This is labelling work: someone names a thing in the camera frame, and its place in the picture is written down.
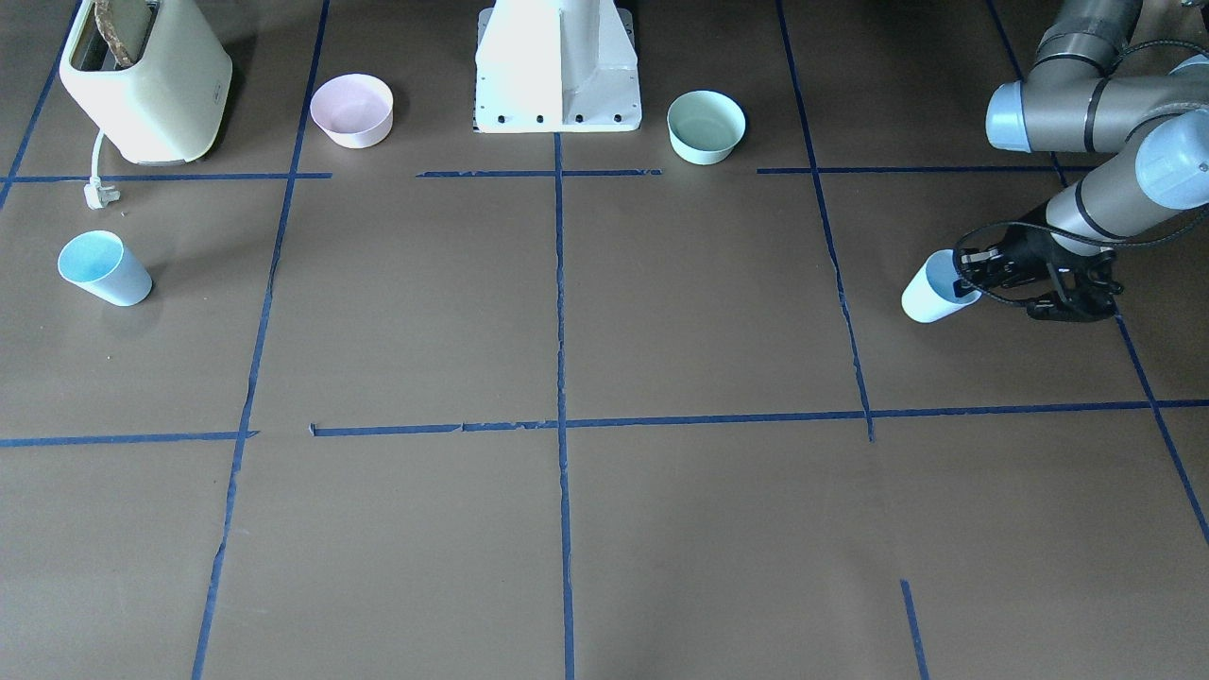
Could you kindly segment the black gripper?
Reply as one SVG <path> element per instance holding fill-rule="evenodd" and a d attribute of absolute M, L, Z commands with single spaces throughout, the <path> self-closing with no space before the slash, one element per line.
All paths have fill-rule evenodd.
<path fill-rule="evenodd" d="M 1080 254 L 1059 240 L 1051 227 L 1005 227 L 997 244 L 984 250 L 959 248 L 956 289 L 1005 301 L 1003 290 L 1046 284 L 1025 301 L 1028 318 L 1091 323 L 1113 317 L 1115 296 L 1124 289 L 1113 280 L 1113 250 L 1091 244 L 1089 254 Z"/>

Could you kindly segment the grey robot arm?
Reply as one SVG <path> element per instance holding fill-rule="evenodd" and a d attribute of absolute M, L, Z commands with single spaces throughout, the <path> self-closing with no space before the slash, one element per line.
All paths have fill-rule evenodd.
<path fill-rule="evenodd" d="M 985 133 L 1016 152 L 1101 152 L 1105 163 L 1023 218 L 985 248 L 955 244 L 958 298 L 1003 299 L 1048 283 L 1016 306 L 1037 321 L 1092 322 L 1115 315 L 1122 286 L 1115 255 L 1187 211 L 1204 211 L 1207 51 L 1164 75 L 1120 76 L 1135 52 L 1139 1 L 1066 1 L 1039 44 L 1030 73 L 1003 83 L 987 106 Z"/>

